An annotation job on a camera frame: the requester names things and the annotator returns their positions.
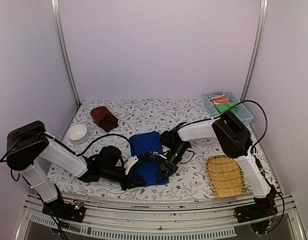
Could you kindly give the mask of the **brown towel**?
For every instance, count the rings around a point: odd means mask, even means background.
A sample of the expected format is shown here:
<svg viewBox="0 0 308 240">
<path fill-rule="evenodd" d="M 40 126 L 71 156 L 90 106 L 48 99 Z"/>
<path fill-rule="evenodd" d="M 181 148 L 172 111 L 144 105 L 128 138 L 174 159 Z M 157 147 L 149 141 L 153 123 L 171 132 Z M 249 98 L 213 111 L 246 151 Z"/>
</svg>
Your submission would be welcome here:
<svg viewBox="0 0 308 240">
<path fill-rule="evenodd" d="M 95 124 L 102 128 L 106 133 L 118 127 L 117 117 L 115 117 L 105 106 L 99 106 L 92 109 L 90 114 Z"/>
</svg>

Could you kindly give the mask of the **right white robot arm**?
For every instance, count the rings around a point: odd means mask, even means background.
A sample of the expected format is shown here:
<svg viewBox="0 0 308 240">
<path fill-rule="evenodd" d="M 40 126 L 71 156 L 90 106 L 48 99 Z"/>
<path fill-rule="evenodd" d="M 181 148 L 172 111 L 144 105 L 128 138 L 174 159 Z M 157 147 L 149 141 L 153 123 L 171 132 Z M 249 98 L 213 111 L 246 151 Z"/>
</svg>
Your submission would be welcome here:
<svg viewBox="0 0 308 240">
<path fill-rule="evenodd" d="M 178 163 L 191 142 L 209 138 L 217 138 L 223 153 L 239 165 L 252 187 L 255 202 L 235 208 L 238 222 L 276 215 L 276 189 L 265 177 L 264 168 L 255 156 L 250 131 L 231 111 L 216 118 L 181 122 L 170 131 L 163 132 L 161 144 L 169 151 L 162 157 L 156 181 L 161 183 L 178 170 Z"/>
</svg>

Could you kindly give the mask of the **blue towel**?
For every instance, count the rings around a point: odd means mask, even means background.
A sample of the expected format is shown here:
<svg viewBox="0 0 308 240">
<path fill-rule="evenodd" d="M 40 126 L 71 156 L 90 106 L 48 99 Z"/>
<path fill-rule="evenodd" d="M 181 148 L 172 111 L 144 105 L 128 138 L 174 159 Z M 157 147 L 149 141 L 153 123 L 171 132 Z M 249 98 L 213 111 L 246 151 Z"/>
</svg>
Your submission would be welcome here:
<svg viewBox="0 0 308 240">
<path fill-rule="evenodd" d="M 141 161 L 141 163 L 135 167 L 135 172 L 146 181 L 146 186 L 168 184 L 168 178 L 161 183 L 156 182 L 158 168 L 162 158 L 151 154 L 163 154 L 160 134 L 157 131 L 136 134 L 131 136 L 129 140 L 134 147 L 134 149 L 131 150 L 131 155 L 137 156 Z"/>
</svg>

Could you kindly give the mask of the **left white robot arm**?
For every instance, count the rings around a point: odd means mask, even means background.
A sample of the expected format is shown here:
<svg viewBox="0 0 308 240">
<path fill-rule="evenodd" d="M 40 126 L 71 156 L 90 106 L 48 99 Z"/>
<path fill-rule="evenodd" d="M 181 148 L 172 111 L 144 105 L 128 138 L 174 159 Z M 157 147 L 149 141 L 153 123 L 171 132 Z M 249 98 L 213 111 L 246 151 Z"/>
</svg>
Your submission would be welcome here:
<svg viewBox="0 0 308 240">
<path fill-rule="evenodd" d="M 37 192 L 43 203 L 42 212 L 56 219 L 81 223 L 86 209 L 78 200 L 64 202 L 59 188 L 36 161 L 38 158 L 63 168 L 84 183 L 95 183 L 104 178 L 120 183 L 124 191 L 146 185 L 146 181 L 132 170 L 138 163 L 136 156 L 125 161 L 122 152 L 109 145 L 98 154 L 86 157 L 49 135 L 43 122 L 31 122 L 7 135 L 6 163 Z"/>
</svg>

